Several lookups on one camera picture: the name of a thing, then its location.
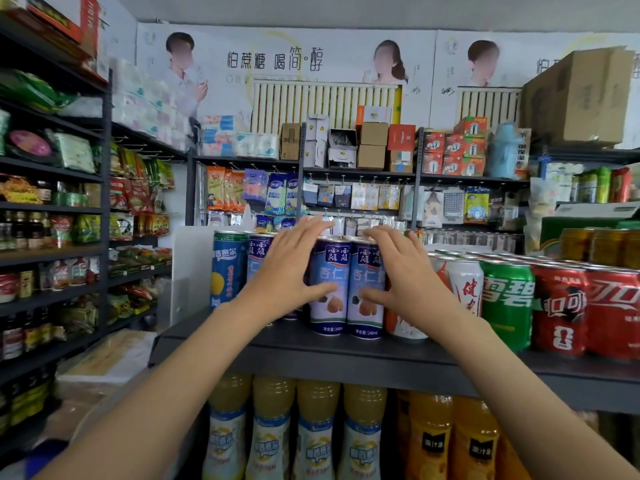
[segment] black hair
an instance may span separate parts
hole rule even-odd
[[[391,47],[393,49],[393,60],[394,65],[391,68],[391,75],[398,80],[404,80],[405,82],[409,82],[409,78],[406,76],[406,72],[404,71],[404,64],[402,63],[402,58],[400,58],[400,47],[393,40],[383,40],[376,47],[376,51],[373,53],[373,57],[376,56],[378,49],[381,47]]]
[[[173,44],[178,41],[187,42],[192,50],[196,46],[191,35],[184,32],[174,32],[166,38],[166,51],[173,52]]]
[[[476,62],[476,60],[478,60],[478,58],[480,58],[482,54],[492,49],[500,51],[496,43],[491,40],[476,40],[471,45],[469,45],[467,58],[471,62]]]

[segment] orange juice bottle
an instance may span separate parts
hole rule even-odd
[[[400,458],[402,458],[403,466],[409,459],[409,438],[411,437],[411,422],[409,421],[409,395],[411,391],[404,389],[396,390],[397,400],[397,443]]]
[[[411,392],[407,480],[447,480],[452,417],[453,398],[450,395]]]
[[[456,396],[453,422],[449,480],[493,480],[500,434],[487,405],[480,399]]]
[[[504,434],[498,440],[495,459],[495,480],[531,480],[528,471],[518,458],[516,450]]]

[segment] blue thermos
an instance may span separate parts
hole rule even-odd
[[[524,142],[513,123],[500,123],[489,148],[486,175],[496,178],[516,179],[518,145]]]

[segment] coca-cola can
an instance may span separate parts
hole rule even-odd
[[[475,316],[480,316],[484,273],[475,259],[454,257],[444,266],[449,285],[458,301]]]
[[[531,263],[536,279],[532,343],[540,350],[580,356],[587,345],[588,280],[583,269]]]
[[[640,272],[586,268],[587,350],[622,360],[640,358]]]

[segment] red box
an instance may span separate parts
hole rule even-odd
[[[415,125],[389,125],[387,149],[412,152],[415,142]]]
[[[425,131],[422,142],[423,153],[444,153],[446,135],[441,131]]]
[[[453,128],[453,133],[471,138],[486,137],[486,118],[484,116],[467,116]]]
[[[461,134],[447,135],[445,155],[482,156],[484,155],[484,138],[468,138]]]
[[[465,177],[482,177],[484,174],[484,156],[462,157],[460,175]]]
[[[443,175],[462,175],[462,155],[444,155]]]
[[[442,153],[425,153],[422,156],[423,173],[442,173]]]

